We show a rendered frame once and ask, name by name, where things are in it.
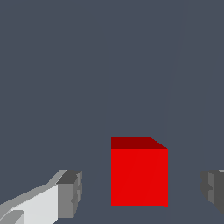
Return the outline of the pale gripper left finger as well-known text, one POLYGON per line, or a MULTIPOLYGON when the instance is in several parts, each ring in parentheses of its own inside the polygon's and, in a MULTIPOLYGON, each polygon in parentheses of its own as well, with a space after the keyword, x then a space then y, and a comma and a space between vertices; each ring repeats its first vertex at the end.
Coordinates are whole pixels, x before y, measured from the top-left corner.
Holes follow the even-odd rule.
POLYGON ((55 224, 73 218, 82 195, 82 171, 59 170, 45 185, 0 205, 0 224, 55 224))

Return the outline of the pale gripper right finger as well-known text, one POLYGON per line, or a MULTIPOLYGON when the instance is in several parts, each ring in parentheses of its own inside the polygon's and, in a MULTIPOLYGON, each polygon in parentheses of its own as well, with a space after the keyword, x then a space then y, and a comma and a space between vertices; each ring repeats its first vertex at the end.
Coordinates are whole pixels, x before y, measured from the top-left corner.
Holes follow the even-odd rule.
POLYGON ((202 171, 200 178, 203 196, 224 214, 224 170, 202 171))

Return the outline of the red cube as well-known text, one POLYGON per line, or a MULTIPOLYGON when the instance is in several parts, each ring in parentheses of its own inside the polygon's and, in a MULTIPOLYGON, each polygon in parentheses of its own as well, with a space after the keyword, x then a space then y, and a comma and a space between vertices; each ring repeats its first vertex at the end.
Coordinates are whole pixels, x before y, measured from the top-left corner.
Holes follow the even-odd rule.
POLYGON ((111 205, 168 206, 168 149, 149 136, 111 137, 111 205))

